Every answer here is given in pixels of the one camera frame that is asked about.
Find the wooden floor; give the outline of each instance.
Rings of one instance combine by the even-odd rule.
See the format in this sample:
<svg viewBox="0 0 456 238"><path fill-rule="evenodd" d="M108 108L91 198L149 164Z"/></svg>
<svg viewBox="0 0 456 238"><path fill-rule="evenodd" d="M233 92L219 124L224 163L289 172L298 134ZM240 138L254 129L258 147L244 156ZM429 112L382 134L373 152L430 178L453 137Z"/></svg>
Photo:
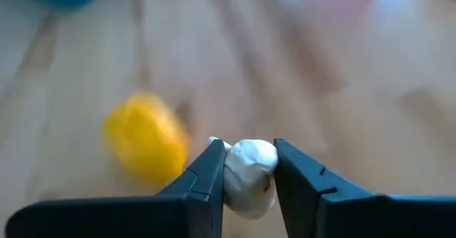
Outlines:
<svg viewBox="0 0 456 238"><path fill-rule="evenodd" d="M375 192L456 194L456 0L0 0L0 222L144 195L100 138L139 90L209 135L286 138ZM279 208L225 237L285 237Z"/></svg>

